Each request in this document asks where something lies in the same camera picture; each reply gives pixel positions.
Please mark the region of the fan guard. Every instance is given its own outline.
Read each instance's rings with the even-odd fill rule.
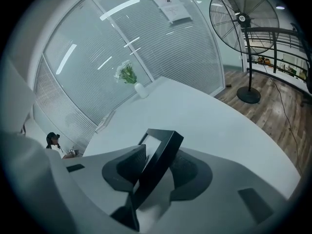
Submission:
[[[245,54],[248,49],[243,42],[242,28],[279,28],[277,14],[267,0],[211,0],[210,18],[220,39]],[[251,54],[261,54],[273,46],[272,35],[268,32],[249,32],[248,38]]]

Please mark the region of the white vase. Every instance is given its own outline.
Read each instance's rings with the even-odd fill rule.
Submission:
[[[148,92],[147,92],[146,88],[145,88],[141,83],[136,82],[136,83],[134,84],[134,86],[135,86],[136,92],[138,93],[138,95],[139,95],[142,99],[144,99],[144,98],[146,98],[146,97],[148,96]]]

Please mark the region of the black fan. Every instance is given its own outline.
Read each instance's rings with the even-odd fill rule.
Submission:
[[[237,96],[247,103],[258,103],[260,93],[251,87],[252,54],[273,46],[270,35],[248,32],[245,28],[279,27],[275,10],[267,0],[211,0],[210,19],[216,34],[231,48],[249,55],[249,86],[239,88]]]

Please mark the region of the curved desk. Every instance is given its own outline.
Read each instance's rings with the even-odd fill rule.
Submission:
[[[83,156],[135,146],[148,128],[175,130],[184,137],[181,147],[235,161],[286,199],[291,196],[299,173],[279,146],[248,118],[168,78],[157,79],[147,89],[147,98],[135,95],[117,108],[107,127],[94,134]]]

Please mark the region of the white paper notice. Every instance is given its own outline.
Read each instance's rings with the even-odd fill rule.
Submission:
[[[191,18],[190,14],[179,0],[154,0],[154,2],[171,23],[179,19]]]

